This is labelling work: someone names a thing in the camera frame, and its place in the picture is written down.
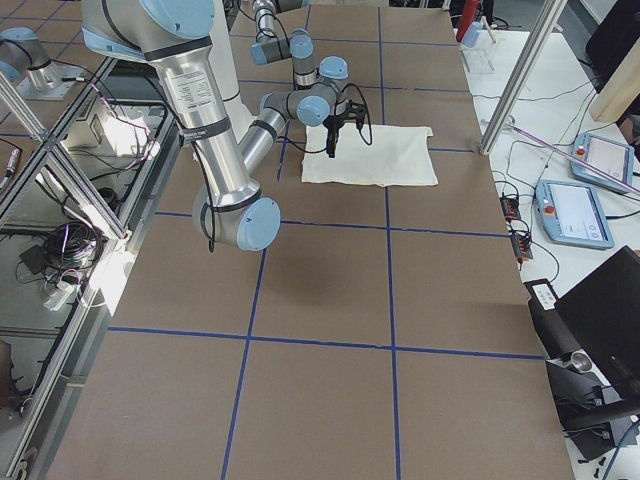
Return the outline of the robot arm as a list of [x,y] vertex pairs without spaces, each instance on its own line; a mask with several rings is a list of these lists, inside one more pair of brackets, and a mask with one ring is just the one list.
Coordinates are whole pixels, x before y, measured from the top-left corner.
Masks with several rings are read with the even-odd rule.
[[255,43],[251,55],[257,66],[282,60],[292,64],[293,84],[296,90],[309,89],[317,79],[313,59],[314,45],[310,34],[302,28],[287,34],[278,14],[301,9],[308,1],[251,1],[252,19],[256,26]]
[[211,1],[85,1],[82,31],[86,46],[101,55],[148,64],[163,88],[184,141],[191,145],[204,177],[194,203],[194,221],[211,245],[244,251],[266,249],[276,238],[281,213],[252,178],[291,120],[327,130],[323,153],[335,155],[339,131],[352,120],[370,127],[366,101],[348,98],[347,62],[329,56],[313,60],[313,41],[304,29],[277,34],[278,14],[304,7],[302,1],[255,1],[254,62],[291,59],[294,88],[264,96],[260,113],[243,137],[236,137],[218,79],[234,76],[232,62],[215,66],[218,44],[211,33],[225,26]]

